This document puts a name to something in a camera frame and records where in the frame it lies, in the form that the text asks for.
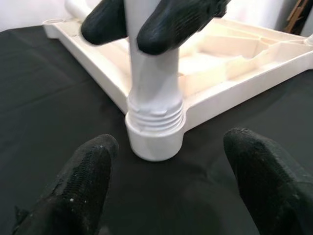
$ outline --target white plastic base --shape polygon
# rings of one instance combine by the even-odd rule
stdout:
[[[178,85],[183,107],[180,111],[177,102],[173,110],[181,115],[160,108],[167,107],[175,94],[171,89],[162,90],[166,83],[164,87],[147,85],[159,104],[147,115],[149,102],[145,100],[129,110],[132,73],[128,40],[94,47],[80,36],[80,25],[79,20],[44,23],[47,36],[58,38],[125,114],[138,115],[132,122],[132,115],[127,114],[126,124],[134,152],[149,161],[171,158],[179,151],[184,132],[313,67],[311,39],[214,19],[180,48]]]

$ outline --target white plastic frame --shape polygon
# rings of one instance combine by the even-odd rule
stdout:
[[[84,41],[79,29],[91,11],[86,6],[69,10],[76,19],[44,22],[47,36],[59,39],[126,114],[132,148],[141,158],[171,158],[184,132],[313,67],[313,38],[225,19],[190,38],[179,60],[178,51],[145,55],[135,37],[158,1],[125,1],[130,44],[123,39],[94,47]],[[146,14],[133,18],[136,11]]]

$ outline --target black robotic finger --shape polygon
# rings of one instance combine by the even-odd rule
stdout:
[[[84,20],[81,32],[94,45],[127,37],[124,0],[102,0]]]
[[[94,235],[117,154],[110,135],[81,145],[34,208],[16,212],[13,235]]]
[[[222,17],[227,3],[227,0],[161,0],[138,34],[139,49],[159,55],[178,48],[213,17]]]
[[[313,177],[286,150],[243,128],[225,134],[224,149],[261,235],[312,235]]]

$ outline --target table surface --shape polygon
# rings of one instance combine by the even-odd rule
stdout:
[[[43,28],[0,33],[0,234],[14,206],[30,209],[74,150],[113,135],[120,156],[101,219],[113,235],[257,235],[223,150],[223,134],[246,127],[282,144],[313,172],[313,71],[187,132],[171,160],[131,151],[124,115]]]

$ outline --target white wall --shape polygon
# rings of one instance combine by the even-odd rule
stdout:
[[[65,0],[0,0],[0,32],[9,28],[41,25],[45,20],[70,15]],[[100,0],[87,0],[93,7]],[[282,30],[297,0],[232,0],[226,17],[249,24]]]

